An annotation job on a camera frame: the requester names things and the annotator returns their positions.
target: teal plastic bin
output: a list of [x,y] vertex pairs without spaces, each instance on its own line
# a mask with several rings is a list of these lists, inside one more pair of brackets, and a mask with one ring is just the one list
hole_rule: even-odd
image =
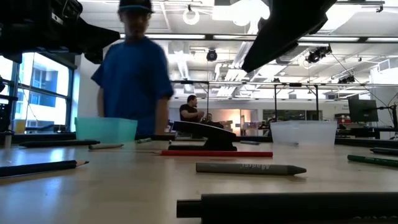
[[137,121],[122,118],[75,118],[77,140],[101,143],[131,142],[136,138]]

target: pencil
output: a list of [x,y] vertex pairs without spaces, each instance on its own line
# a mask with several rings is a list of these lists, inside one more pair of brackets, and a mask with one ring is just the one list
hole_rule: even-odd
[[54,170],[74,169],[78,166],[87,163],[88,161],[61,161],[61,162],[46,162],[41,164],[29,164],[21,166],[0,167],[0,177],[34,174],[38,172],[48,172]]
[[220,156],[220,157],[272,157],[272,152],[231,152],[231,151],[173,151],[163,150],[161,156]]
[[398,161],[393,159],[380,159],[366,156],[348,155],[347,159],[355,162],[364,162],[381,166],[398,167]]

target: wooden table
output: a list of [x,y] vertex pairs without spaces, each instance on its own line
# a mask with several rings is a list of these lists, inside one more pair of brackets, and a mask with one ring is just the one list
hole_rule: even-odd
[[[96,152],[86,147],[0,149],[2,166],[90,161],[73,170],[0,179],[0,223],[199,224],[199,219],[176,219],[177,199],[200,198],[205,193],[398,190],[395,169],[347,161],[351,153],[374,156],[360,147],[235,144],[241,151],[274,151],[274,158],[258,159],[150,153],[167,146],[168,142],[132,143]],[[307,173],[296,177],[196,174],[198,161],[292,164],[307,168]]]

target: boy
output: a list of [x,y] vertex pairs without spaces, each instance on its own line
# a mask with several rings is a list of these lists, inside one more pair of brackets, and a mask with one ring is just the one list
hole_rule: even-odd
[[119,18],[126,39],[112,46],[92,76],[99,85],[98,115],[138,120],[137,134],[162,134],[173,89],[163,49],[145,31],[150,0],[120,0]]

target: computer monitor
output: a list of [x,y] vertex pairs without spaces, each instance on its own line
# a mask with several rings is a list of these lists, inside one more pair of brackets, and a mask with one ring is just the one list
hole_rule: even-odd
[[349,116],[352,122],[377,122],[376,100],[348,100]]

